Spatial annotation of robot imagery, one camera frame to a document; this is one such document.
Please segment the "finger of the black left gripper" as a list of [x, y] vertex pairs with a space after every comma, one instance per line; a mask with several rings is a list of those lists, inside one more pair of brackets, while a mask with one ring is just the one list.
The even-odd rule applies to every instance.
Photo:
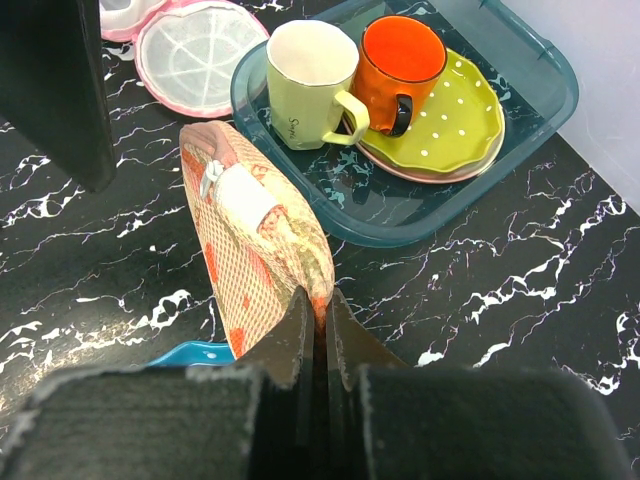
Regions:
[[96, 1], [1, 4], [1, 115], [82, 188], [116, 174]]

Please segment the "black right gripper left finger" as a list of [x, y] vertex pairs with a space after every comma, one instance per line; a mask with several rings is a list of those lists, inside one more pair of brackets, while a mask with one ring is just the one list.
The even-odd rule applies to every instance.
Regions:
[[315, 317], [307, 292], [297, 287], [281, 320], [236, 365], [256, 365], [280, 388], [310, 389]]

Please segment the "floral mesh laundry bag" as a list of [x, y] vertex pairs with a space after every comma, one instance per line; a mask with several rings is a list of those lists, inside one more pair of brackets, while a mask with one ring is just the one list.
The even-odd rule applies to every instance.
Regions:
[[289, 179], [234, 127], [179, 134], [186, 198], [234, 357], [283, 318], [297, 288], [325, 329], [335, 270], [322, 227]]

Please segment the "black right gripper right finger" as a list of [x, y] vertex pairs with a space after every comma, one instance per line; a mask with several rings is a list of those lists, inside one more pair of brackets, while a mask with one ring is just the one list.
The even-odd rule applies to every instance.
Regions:
[[361, 365], [407, 367], [354, 316], [339, 288], [335, 288], [326, 318], [329, 388], [350, 392]]

